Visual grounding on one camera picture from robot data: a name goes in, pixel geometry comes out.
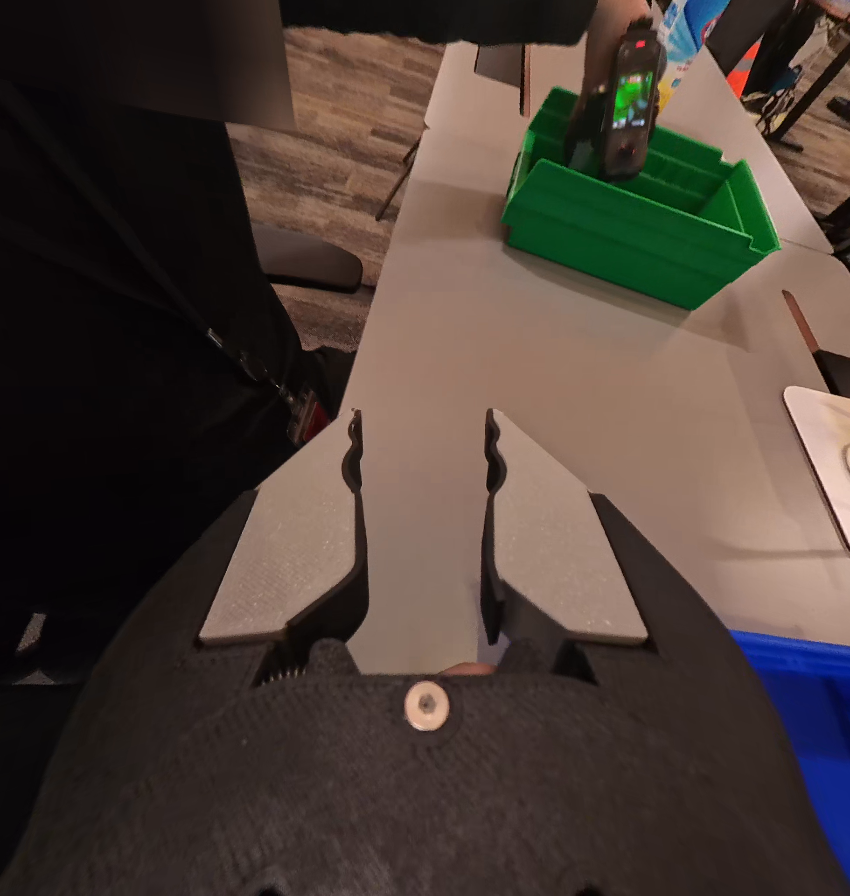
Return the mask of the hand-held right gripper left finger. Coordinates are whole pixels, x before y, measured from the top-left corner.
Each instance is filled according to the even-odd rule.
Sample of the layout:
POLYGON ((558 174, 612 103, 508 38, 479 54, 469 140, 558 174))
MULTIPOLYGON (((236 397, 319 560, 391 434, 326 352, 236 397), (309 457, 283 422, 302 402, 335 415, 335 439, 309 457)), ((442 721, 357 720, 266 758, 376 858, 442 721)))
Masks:
POLYGON ((369 609, 362 412, 341 414, 257 490, 198 634, 205 645, 346 643, 369 609))

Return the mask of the instruction sheet on stand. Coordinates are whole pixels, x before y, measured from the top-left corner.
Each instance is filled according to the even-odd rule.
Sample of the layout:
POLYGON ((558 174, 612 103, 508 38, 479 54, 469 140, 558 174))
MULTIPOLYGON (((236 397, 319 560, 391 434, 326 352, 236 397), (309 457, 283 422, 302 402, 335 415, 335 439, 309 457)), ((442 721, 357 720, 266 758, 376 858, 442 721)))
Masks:
POLYGON ((850 398, 792 385, 782 399, 850 553, 850 398))

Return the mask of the red badge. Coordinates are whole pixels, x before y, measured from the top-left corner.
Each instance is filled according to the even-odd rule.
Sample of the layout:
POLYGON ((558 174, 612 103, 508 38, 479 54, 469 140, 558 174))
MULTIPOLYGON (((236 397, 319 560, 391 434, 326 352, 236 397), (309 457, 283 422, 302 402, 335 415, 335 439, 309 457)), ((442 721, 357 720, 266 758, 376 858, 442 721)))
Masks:
POLYGON ((290 418, 286 435, 297 448, 308 444, 332 422, 319 396, 309 387, 296 395, 289 393, 288 405, 290 418))

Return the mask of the orange traffic cone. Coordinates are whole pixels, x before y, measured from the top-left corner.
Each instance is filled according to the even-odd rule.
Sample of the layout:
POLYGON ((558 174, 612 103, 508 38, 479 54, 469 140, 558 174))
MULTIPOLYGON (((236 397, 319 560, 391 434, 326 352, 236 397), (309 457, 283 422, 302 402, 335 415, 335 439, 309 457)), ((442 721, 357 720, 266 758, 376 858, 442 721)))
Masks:
POLYGON ((741 98, 745 92, 745 84, 747 83, 748 77, 755 63, 755 59, 757 57, 761 43, 761 39, 756 40, 755 43, 747 51, 745 51, 743 57, 735 64, 733 69, 726 76, 726 81, 730 85, 732 92, 737 98, 741 98))

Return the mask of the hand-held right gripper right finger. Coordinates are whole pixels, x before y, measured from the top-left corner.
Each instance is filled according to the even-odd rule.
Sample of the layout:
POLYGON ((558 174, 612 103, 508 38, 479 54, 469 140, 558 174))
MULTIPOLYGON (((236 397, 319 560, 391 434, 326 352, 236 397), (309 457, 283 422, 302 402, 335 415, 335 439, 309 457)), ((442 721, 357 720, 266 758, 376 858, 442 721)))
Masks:
POLYGON ((485 417, 480 610, 487 644, 642 647, 648 631, 587 486, 498 409, 485 417))

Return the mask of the green plastic bin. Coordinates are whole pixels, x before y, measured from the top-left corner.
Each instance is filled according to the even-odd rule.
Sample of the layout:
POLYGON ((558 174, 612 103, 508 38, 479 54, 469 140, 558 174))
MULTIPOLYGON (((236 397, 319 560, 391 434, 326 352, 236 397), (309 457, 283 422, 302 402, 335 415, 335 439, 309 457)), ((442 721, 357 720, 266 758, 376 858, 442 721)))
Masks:
POLYGON ((699 140, 658 126, 622 184, 562 165, 577 98, 553 87, 524 133, 501 218, 509 246, 688 311, 781 250, 748 162, 699 140))

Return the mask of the black chair seat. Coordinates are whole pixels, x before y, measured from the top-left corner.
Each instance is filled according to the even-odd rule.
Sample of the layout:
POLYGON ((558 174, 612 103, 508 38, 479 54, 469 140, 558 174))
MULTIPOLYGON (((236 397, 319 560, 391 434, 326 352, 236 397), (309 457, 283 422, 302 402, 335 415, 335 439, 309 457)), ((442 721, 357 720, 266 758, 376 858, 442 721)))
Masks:
POLYGON ((252 222, 261 270, 272 284, 352 294, 362 285, 362 261, 319 237, 252 222))

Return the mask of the blue plastic bin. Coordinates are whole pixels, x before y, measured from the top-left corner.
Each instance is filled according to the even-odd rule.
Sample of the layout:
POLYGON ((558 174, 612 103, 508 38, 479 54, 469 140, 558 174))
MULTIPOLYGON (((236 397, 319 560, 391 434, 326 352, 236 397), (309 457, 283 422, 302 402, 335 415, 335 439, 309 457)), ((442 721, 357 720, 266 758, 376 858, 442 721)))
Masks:
POLYGON ((850 646, 735 630, 732 636, 779 712, 850 880, 850 646))

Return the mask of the white blue wipes canister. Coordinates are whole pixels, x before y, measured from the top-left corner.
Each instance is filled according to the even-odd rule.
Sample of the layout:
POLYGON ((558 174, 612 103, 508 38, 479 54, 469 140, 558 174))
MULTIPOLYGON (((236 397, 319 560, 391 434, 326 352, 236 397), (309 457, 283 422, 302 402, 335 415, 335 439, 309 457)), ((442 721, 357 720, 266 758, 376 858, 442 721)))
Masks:
POLYGON ((729 1, 671 1, 662 18, 658 36, 667 65, 659 79, 659 109, 672 99, 711 31, 729 6, 729 1))

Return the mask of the person's left hand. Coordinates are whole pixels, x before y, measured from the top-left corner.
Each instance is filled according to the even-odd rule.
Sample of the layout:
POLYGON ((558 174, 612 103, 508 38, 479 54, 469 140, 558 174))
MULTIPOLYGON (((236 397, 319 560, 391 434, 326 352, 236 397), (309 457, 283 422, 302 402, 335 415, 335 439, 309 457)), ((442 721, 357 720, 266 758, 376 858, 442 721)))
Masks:
POLYGON ((590 96, 606 84, 621 39, 634 21, 648 18, 645 1, 598 1, 586 33, 582 93, 590 96))

